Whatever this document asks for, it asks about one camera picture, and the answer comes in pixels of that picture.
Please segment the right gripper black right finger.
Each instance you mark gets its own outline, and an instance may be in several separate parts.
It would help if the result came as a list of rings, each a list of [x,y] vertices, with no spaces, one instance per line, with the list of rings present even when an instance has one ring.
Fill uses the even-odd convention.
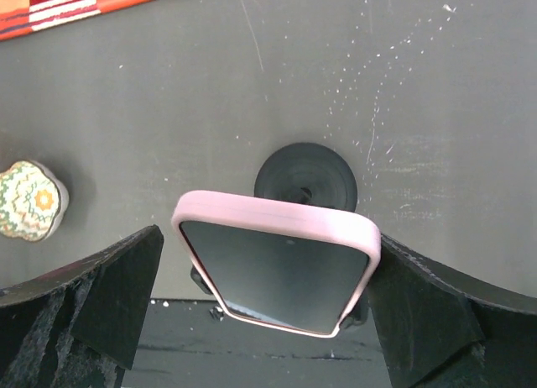
[[[394,387],[534,387],[536,300],[383,235],[369,305]]]

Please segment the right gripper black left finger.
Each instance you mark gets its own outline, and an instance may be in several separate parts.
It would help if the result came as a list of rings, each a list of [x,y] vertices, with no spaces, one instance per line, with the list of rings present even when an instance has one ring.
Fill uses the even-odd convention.
[[[133,366],[164,235],[150,225],[1,290],[3,387],[119,387]]]

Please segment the black phone pink case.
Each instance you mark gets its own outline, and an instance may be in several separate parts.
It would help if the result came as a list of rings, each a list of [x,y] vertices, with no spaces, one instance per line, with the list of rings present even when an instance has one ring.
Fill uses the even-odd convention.
[[[381,233],[354,212],[189,191],[171,222],[194,277],[231,318],[335,337],[381,260]]]

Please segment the black phone stand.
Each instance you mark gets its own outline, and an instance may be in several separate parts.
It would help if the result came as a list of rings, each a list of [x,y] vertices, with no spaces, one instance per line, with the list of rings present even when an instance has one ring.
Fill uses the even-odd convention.
[[[254,195],[344,211],[357,205],[350,167],[318,144],[274,153]],[[313,333],[332,332],[368,264],[340,244],[195,221],[180,228],[230,312]]]

